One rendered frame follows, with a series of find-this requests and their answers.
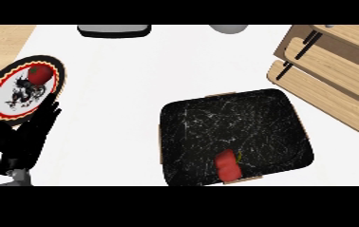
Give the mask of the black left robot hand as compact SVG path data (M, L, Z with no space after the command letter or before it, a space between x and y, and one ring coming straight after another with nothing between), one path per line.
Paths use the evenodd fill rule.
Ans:
M41 154L46 137L62 112L56 96L49 93L31 119L13 129L0 122L0 175L15 169L30 170Z

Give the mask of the red tomato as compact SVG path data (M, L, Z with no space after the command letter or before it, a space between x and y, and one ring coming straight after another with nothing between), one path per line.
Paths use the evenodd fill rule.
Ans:
M49 66L34 65L28 69L28 81L33 85L43 85L50 80L52 75Z

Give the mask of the grey round object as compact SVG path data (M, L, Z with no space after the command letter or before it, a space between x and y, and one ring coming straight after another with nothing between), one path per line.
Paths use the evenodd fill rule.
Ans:
M236 34L247 29L247 25L211 25L210 27L223 34Z

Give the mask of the grey and black appliance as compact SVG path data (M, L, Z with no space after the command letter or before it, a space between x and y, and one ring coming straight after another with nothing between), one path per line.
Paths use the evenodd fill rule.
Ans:
M145 37L151 25L78 25L77 30L84 37L92 38L133 38Z

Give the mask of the patterned oval plate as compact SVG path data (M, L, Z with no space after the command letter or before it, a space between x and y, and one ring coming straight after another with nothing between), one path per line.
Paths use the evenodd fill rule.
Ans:
M34 65L49 66L53 72L43 85L28 81L28 69ZM47 94L62 93L65 82L65 65L52 56L30 56L9 64L0 70L0 122L15 126L30 120Z

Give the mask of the red pepper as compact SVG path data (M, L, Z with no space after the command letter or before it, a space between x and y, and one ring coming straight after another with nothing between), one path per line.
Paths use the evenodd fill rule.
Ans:
M226 149L214 158L217 177L223 182L235 181L241 178L241 168L235 161L232 149Z

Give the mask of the black marble tray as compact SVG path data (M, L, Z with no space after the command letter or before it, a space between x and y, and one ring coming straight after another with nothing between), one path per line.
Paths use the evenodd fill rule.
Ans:
M160 135L171 186L217 183L214 157L228 149L244 178L300 169L315 160L290 99L273 88L166 104Z

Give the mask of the wooden tiered shelf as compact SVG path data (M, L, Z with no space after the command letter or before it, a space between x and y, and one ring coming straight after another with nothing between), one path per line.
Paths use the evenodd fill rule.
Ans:
M359 25L293 25L267 80L359 131Z

